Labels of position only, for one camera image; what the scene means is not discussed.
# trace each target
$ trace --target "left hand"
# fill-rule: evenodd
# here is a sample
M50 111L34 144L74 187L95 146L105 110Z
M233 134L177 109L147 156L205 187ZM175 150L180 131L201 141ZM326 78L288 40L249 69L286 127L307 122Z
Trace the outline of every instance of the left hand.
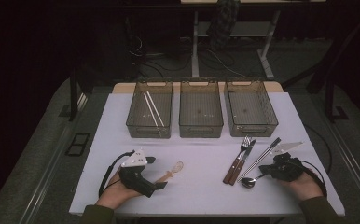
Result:
M128 189L121 183L118 174L119 169L121 168L118 168L116 173L111 177L108 185L113 184L116 181L117 183L111 185L103 192L99 200L96 202L96 205L116 209L129 199L142 195L133 189Z

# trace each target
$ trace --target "plastic storage bin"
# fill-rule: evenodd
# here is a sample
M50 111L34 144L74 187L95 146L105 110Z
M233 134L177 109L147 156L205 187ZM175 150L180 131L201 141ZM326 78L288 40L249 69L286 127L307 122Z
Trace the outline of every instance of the plastic storage bin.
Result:
M227 77L224 91L233 137L270 137L279 124L260 77Z
M131 137L170 138L172 101L172 78L139 79L126 122Z
M218 81L183 78L180 84L180 137L218 138L223 130Z

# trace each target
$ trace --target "fork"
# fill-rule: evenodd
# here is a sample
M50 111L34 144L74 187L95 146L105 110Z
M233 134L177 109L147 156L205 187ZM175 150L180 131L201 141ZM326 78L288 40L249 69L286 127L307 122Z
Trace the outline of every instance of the fork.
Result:
M241 143L241 151L239 152L238 156L235 158L235 160L233 161L232 165L230 166L227 174L226 174L226 177L224 177L224 184L228 184L231 177L232 177L232 174L234 173L236 167L238 166L238 163L241 161L241 158L242 158L242 155L244 153L244 151L249 147L250 145L250 142L251 142L251 137L249 136L245 136L242 143Z

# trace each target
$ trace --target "tabletop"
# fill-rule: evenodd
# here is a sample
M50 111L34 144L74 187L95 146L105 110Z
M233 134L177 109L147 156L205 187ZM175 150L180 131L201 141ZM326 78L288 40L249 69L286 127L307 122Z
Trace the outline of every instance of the tabletop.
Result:
M289 153L293 157L312 163L322 172L328 200L335 211L344 216L344 207L313 148L291 98L287 92L281 91L277 83L266 83L266 86L269 85L276 87L267 88L267 90L279 125L271 137L256 138L255 147L241 173L277 137L282 139L282 143L302 142L301 146L290 150ZM117 85L114 93L107 99L69 212L81 215L86 205L94 204L98 199L98 189L107 167L120 154L142 148L147 156L156 158L156 161L148 164L142 172L143 177L150 182L154 182L166 171L170 171L178 161L184 164L184 168L168 180L165 189L155 191L151 198L142 196L124 203L116 210L117 216L286 217L300 215L296 197L270 176L258 179L256 186L252 189L246 189L240 183L231 186L222 182L240 150L242 138L230 136L224 95L221 93L220 97L224 118L220 138L180 137L178 126L180 94L176 88L173 94L171 138L131 138L125 121L132 100L132 84ZM272 156L269 155L260 165L272 163ZM260 171L255 168L248 176L258 175Z

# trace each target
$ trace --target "table knife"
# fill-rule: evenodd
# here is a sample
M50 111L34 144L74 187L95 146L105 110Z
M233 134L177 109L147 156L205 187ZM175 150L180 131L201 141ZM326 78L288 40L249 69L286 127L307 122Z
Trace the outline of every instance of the table knife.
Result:
M250 152L252 151L253 146L254 146L255 143L256 143L256 139L253 140L250 143L250 146L244 151L243 156L241 158L241 161L238 163L238 166L236 166L235 170L233 171L232 176L230 177L230 180L228 182L230 185L233 186L235 184L236 178L238 178L238 175L241 172L241 169L243 168L247 157L249 157Z

